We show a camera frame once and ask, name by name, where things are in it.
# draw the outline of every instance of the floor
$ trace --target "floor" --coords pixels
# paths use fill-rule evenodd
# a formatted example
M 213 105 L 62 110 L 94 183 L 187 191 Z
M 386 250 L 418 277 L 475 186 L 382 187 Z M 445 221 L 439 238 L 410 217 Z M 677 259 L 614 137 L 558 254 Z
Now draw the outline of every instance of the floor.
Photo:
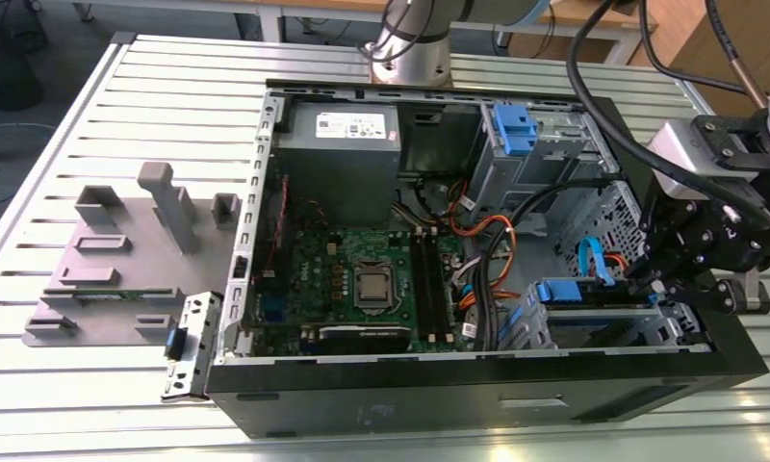
M 82 84 L 117 31 L 142 34 L 187 36 L 210 39 L 238 39 L 233 14 L 202 13 L 147 8 L 94 6 L 94 20 L 82 23 L 70 4 L 42 2 L 40 12 L 49 46 L 28 56 L 34 72 L 46 91 L 36 107 L 14 112 L 0 112 L 0 123 L 30 122 L 55 126 L 67 111 Z M 314 20 L 314 33 L 303 34 L 295 18 L 287 19 L 287 41 L 295 43 L 354 46 L 370 41 L 378 34 L 378 24 L 370 22 Z M 249 27 L 257 32 L 258 25 Z M 493 55 L 505 50 L 494 49 L 490 33 L 451 31 L 454 53 Z M 10 197 L 45 148 L 50 131 L 41 127 L 8 127 L 0 129 L 0 200 Z M 8 206 L 0 203 L 0 217 Z

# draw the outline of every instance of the table surface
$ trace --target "table surface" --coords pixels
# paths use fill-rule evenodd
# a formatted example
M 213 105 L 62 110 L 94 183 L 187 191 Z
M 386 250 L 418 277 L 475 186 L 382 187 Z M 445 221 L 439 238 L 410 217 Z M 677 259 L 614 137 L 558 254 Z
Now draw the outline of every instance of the table surface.
M 325 8 L 331 10 L 351 10 L 357 12 L 381 12 L 387 0 L 230 0 L 235 2 L 261 3 L 265 5 L 278 5 L 285 7 Z M 559 26 L 581 26 L 593 11 L 599 6 L 599 0 L 562 0 L 553 5 L 555 13 L 555 24 Z M 539 17 L 541 24 L 550 20 L 550 11 Z M 651 27 L 655 27 L 655 20 L 647 17 Z M 599 20 L 601 28 L 633 29 L 639 27 L 639 17 L 637 13 L 622 14 L 610 10 Z
M 455 87 L 570 93 L 563 64 L 453 57 Z M 641 142 L 690 117 L 674 82 L 586 65 Z M 0 221 L 0 456 L 162 460 L 770 460 L 770 374 L 625 423 L 249 442 L 210 404 L 158 402 L 161 347 L 29 348 L 24 322 L 59 258 L 85 185 L 135 185 L 142 161 L 171 163 L 191 196 L 239 193 L 266 78 L 366 82 L 350 48 L 141 36 L 111 45 Z M 770 290 L 770 270 L 762 275 Z M 743 318 L 770 367 L 770 316 Z

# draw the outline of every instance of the circuit board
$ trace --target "circuit board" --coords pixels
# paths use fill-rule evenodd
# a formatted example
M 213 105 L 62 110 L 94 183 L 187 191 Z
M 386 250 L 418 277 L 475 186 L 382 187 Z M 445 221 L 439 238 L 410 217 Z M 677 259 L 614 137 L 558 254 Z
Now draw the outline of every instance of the circuit board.
M 410 329 L 409 352 L 447 352 L 467 349 L 454 327 L 447 281 L 462 249 L 458 238 L 438 237 L 435 245 L 445 281 L 445 307 L 450 332 L 434 339 L 419 334 L 422 313 L 417 313 L 411 273 L 410 235 L 403 231 L 306 230 L 297 233 L 291 270 L 283 297 L 261 300 L 266 321 L 286 325 L 342 323 L 398 325 Z M 361 271 L 389 274 L 387 294 L 393 302 L 382 309 L 361 309 L 357 287 Z M 266 329 L 265 355 L 298 355 L 301 332 Z

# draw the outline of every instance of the power supply label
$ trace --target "power supply label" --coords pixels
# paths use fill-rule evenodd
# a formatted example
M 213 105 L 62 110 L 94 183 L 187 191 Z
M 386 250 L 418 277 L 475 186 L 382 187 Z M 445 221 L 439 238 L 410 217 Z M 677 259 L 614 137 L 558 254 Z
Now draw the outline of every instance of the power supply label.
M 317 138 L 385 140 L 385 115 L 321 113 L 317 115 Z

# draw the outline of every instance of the ram slot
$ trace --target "ram slot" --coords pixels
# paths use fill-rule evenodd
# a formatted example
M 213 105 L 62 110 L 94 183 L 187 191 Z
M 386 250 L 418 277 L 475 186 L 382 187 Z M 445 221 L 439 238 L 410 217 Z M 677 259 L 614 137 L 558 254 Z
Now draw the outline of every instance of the ram slot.
M 415 322 L 419 339 L 427 339 L 434 334 L 434 320 L 431 317 L 430 294 L 427 291 L 427 269 L 425 266 L 425 251 L 422 236 L 410 237 L 410 273 L 413 274 L 413 297 L 415 306 Z
M 437 236 L 425 236 L 425 269 L 427 271 L 427 292 L 431 306 L 431 319 L 437 341 L 449 340 L 450 322 L 447 319 L 447 303 L 445 302 L 445 282 L 441 275 L 441 259 L 438 257 Z

